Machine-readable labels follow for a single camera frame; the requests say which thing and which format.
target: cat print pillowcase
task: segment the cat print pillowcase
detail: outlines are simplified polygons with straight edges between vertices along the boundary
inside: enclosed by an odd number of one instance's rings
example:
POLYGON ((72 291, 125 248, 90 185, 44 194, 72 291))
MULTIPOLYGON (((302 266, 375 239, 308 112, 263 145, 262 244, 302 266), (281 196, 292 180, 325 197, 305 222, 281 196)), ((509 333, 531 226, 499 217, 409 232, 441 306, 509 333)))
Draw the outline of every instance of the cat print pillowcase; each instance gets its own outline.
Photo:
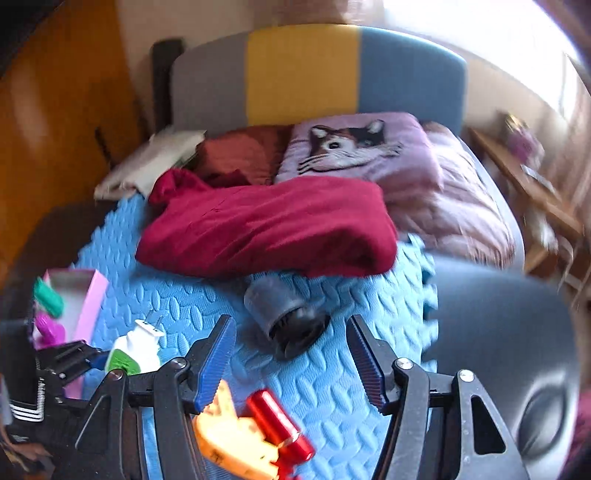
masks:
POLYGON ((441 168, 409 113, 357 113, 294 127, 275 183, 308 175, 372 181, 386 202, 441 190, 441 168))

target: red blanket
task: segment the red blanket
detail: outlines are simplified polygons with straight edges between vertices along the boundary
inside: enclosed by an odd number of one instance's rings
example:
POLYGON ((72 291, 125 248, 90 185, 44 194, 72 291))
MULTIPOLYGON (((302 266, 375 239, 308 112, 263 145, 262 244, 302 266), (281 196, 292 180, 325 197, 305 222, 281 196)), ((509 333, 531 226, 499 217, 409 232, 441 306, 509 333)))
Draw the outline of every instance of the red blanket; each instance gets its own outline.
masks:
POLYGON ((301 177, 214 189, 187 170, 162 175, 148 199, 164 213, 135 258, 160 270, 229 277, 269 270, 362 277, 388 271, 396 230, 372 183, 301 177))

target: striped fabric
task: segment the striped fabric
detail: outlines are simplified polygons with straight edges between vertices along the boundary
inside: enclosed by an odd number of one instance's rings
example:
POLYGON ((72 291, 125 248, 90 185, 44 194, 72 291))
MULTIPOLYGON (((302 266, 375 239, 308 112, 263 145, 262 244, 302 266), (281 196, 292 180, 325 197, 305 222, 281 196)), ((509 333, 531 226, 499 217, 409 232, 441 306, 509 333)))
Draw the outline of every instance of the striped fabric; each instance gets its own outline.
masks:
POLYGON ((356 112, 462 126, 465 62, 432 42, 354 25, 290 25, 221 38, 173 66, 174 124, 217 135, 356 112))

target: pillow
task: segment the pillow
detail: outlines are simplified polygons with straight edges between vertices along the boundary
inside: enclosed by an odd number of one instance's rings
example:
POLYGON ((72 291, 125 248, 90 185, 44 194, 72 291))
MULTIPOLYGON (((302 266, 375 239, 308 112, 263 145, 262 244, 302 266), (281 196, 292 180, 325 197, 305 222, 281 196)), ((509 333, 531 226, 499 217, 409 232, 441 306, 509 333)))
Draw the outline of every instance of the pillow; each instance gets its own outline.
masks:
POLYGON ((203 180, 240 170, 251 185, 270 185, 293 125, 263 125, 234 130, 199 145, 194 172, 203 180))
POLYGON ((172 127, 152 135, 109 172, 95 188, 95 200, 121 200, 136 192, 147 198, 160 175, 195 155, 195 147, 204 135, 204 130, 174 132, 172 127))
POLYGON ((275 178, 353 177, 377 183, 387 202, 441 189, 441 168, 410 113, 330 116, 294 128, 275 178))

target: yellow headboard panel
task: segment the yellow headboard panel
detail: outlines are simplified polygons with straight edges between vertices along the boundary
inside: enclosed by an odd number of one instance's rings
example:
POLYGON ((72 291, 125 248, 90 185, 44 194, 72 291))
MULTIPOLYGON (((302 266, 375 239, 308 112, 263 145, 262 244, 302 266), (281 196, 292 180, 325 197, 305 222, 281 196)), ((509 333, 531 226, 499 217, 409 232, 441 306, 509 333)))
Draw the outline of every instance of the yellow headboard panel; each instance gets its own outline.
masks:
POLYGON ((293 25, 252 32, 246 65, 248 125, 287 125, 357 111, 360 29, 293 25))

